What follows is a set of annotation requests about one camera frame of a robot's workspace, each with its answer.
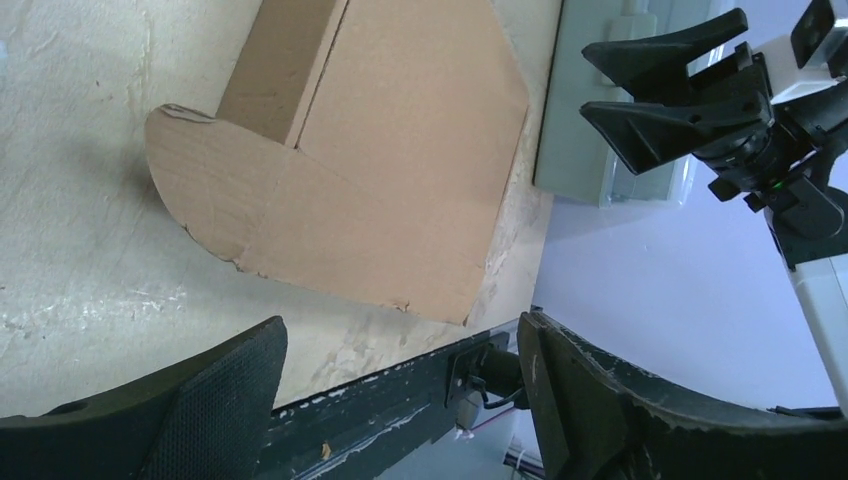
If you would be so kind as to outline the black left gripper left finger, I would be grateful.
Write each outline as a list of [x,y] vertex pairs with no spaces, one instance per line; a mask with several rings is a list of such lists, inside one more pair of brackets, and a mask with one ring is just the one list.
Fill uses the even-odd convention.
[[1,421],[4,479],[250,479],[288,346],[273,316],[198,355]]

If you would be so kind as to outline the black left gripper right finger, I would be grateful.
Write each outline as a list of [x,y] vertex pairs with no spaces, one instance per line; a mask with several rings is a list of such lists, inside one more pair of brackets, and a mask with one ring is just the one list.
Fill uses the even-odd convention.
[[843,479],[847,422],[759,410],[674,384],[541,312],[519,319],[523,381],[549,479]]

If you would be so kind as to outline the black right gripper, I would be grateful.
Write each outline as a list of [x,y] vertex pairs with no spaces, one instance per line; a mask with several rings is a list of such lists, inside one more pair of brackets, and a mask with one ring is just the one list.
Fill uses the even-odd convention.
[[[747,29],[746,14],[734,8],[677,32],[595,42],[581,53],[636,101],[686,101],[688,65]],[[757,50],[743,43],[692,83],[706,104],[588,102],[579,113],[635,175],[689,154],[716,174],[713,193],[778,193],[808,174],[819,147],[791,104],[819,90],[819,66],[800,67],[791,41]]]

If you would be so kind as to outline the brown cardboard box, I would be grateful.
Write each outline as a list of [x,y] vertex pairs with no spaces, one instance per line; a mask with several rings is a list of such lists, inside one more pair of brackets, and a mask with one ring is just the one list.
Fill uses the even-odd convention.
[[240,271],[462,324],[528,107],[488,1],[265,1],[217,112],[161,105],[145,147]]

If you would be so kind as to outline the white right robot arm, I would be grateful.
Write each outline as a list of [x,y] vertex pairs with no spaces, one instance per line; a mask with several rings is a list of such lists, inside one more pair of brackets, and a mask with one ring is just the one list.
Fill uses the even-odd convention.
[[580,114],[633,174],[691,155],[720,201],[765,216],[840,408],[847,405],[847,195],[830,183],[847,150],[847,5],[812,1],[792,31],[691,62],[745,32],[734,8],[672,33],[594,42],[583,57],[629,95]]

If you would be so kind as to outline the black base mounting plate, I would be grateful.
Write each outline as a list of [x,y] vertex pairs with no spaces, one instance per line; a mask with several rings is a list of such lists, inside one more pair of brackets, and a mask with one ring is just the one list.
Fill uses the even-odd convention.
[[526,407],[516,321],[365,373],[337,367],[272,411],[257,479],[373,479],[414,449],[456,431],[470,437],[483,412]]

